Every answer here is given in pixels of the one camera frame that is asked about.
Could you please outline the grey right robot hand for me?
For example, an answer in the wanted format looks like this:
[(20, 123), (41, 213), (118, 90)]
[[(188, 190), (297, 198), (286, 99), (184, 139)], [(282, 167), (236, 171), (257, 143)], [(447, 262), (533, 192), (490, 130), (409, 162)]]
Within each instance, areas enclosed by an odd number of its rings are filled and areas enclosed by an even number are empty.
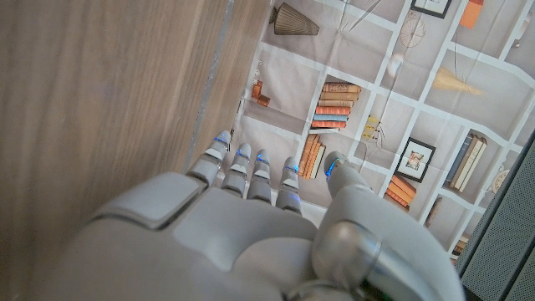
[(32, 300), (462, 300), (440, 243), (375, 195), (334, 151), (332, 201), (319, 224), (302, 215), (298, 164), (280, 187), (269, 156), (219, 133), (184, 174), (168, 172), (100, 207), (47, 272)]

